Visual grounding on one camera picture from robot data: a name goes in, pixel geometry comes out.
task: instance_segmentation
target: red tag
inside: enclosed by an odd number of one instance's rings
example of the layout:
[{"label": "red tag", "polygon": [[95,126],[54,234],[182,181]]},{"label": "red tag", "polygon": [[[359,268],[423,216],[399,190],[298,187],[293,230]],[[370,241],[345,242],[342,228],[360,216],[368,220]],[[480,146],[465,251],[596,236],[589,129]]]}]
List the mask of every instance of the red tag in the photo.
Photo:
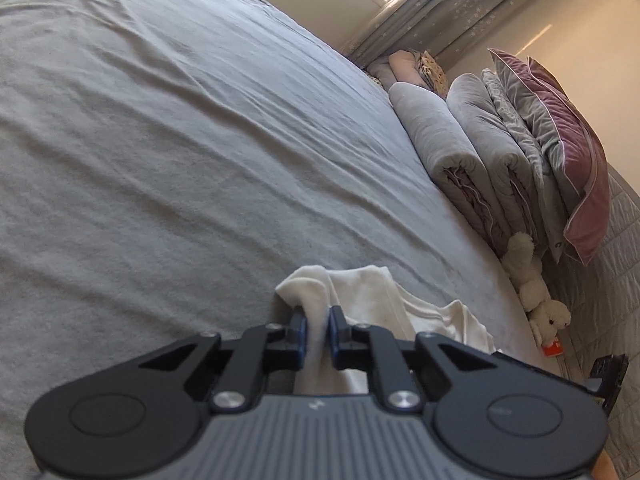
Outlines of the red tag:
[{"label": "red tag", "polygon": [[562,348],[560,340],[556,337],[551,345],[543,346],[542,351],[547,357],[556,357],[557,355],[562,355],[564,353],[564,348]]}]

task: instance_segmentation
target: white garment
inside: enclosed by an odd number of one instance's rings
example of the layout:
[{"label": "white garment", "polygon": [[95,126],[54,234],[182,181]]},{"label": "white garment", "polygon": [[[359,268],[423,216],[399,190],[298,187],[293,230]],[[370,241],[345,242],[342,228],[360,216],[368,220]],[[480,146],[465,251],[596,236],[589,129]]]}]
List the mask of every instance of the white garment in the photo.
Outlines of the white garment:
[{"label": "white garment", "polygon": [[326,270],[300,267],[277,294],[291,307],[302,305],[308,323],[305,366],[296,375],[294,393],[362,394],[366,374],[332,367],[324,340],[328,310],[340,305],[349,324],[369,323],[391,330],[395,338],[413,340],[416,332],[434,332],[483,352],[494,352],[494,338],[469,309],[456,300],[443,308],[420,300],[398,285],[386,267]]}]

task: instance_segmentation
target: silver pivot bolt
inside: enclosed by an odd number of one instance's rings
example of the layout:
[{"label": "silver pivot bolt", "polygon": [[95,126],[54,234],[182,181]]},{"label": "silver pivot bolt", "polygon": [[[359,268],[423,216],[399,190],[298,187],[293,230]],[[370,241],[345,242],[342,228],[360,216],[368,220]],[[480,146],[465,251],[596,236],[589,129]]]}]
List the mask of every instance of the silver pivot bolt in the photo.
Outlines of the silver pivot bolt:
[{"label": "silver pivot bolt", "polygon": [[388,401],[394,408],[414,408],[420,403],[420,397],[413,392],[399,390],[389,395]]},{"label": "silver pivot bolt", "polygon": [[244,401],[244,395],[240,392],[220,392],[213,397],[213,403],[219,408],[239,408]]}]

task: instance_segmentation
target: stuffed animal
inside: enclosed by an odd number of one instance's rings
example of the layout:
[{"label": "stuffed animal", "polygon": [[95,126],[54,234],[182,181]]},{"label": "stuffed animal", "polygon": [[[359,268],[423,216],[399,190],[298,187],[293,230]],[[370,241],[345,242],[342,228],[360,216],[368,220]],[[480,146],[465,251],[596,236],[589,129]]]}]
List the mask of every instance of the stuffed animal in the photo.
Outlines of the stuffed animal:
[{"label": "stuffed animal", "polygon": [[534,254],[531,237],[524,233],[514,234],[501,263],[527,312],[537,345],[551,345],[558,330],[571,322],[571,313],[564,303],[551,299],[542,279],[542,261]]}]

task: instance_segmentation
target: gray curtain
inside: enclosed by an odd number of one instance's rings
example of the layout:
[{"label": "gray curtain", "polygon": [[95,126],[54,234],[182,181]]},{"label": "gray curtain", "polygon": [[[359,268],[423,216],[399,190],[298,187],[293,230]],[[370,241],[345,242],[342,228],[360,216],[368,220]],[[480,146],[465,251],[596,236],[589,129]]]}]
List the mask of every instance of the gray curtain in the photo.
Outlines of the gray curtain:
[{"label": "gray curtain", "polygon": [[526,0],[393,0],[342,49],[358,67],[401,48],[428,50],[448,70]]}]

